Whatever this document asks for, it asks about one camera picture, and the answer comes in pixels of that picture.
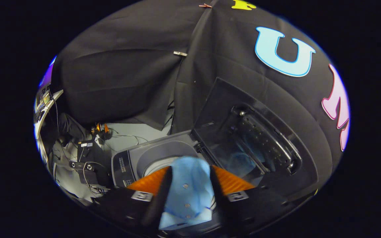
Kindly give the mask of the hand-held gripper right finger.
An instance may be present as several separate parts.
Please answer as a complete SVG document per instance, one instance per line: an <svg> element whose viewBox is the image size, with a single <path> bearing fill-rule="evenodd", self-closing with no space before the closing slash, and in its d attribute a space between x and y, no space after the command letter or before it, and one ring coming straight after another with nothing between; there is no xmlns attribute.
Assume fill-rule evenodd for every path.
<svg viewBox="0 0 381 238"><path fill-rule="evenodd" d="M271 187L255 187L218 166L210 166L210 179L227 234L259 233L297 208Z"/></svg>

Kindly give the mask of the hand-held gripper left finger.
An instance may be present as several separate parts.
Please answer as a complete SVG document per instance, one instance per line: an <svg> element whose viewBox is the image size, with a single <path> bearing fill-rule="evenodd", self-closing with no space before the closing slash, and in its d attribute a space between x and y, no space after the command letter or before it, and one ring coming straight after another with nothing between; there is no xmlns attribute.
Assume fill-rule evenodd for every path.
<svg viewBox="0 0 381 238"><path fill-rule="evenodd" d="M127 188L110 190L94 199L91 212L126 232L158 232L172 173L167 166Z"/></svg>

